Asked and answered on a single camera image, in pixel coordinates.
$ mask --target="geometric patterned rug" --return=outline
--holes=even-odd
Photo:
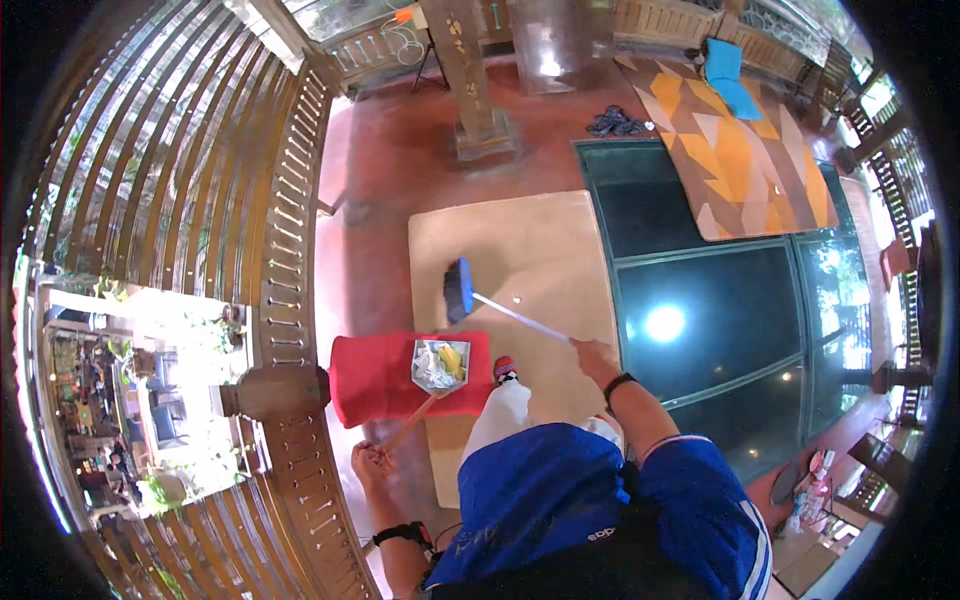
[[[615,60],[657,125],[705,240],[839,223],[824,176],[776,92],[741,78],[763,114],[763,120],[744,121],[730,114],[692,64]]]

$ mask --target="sneaker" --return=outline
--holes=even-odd
[[[493,363],[493,380],[497,385],[507,381],[516,381],[516,367],[511,356],[501,356]]]

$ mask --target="red mat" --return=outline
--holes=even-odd
[[[355,427],[371,419],[409,417],[429,398],[410,380],[417,340],[470,342],[469,383],[437,400],[426,416],[479,415],[483,411],[493,389],[486,331],[338,337],[330,354],[330,401],[344,427]]]

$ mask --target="blue broom head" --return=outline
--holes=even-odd
[[[451,325],[457,324],[473,310],[473,279],[470,263],[464,257],[457,258],[444,273],[444,301],[446,318]]]

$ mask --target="adidas logo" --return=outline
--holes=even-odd
[[[600,531],[598,531],[598,532],[595,533],[595,534],[590,534],[590,535],[588,535],[588,536],[587,536],[587,539],[588,539],[589,541],[601,540],[601,539],[606,538],[606,537],[608,537],[608,536],[612,536],[614,531],[616,531],[616,527],[608,527],[607,529],[601,529]]]

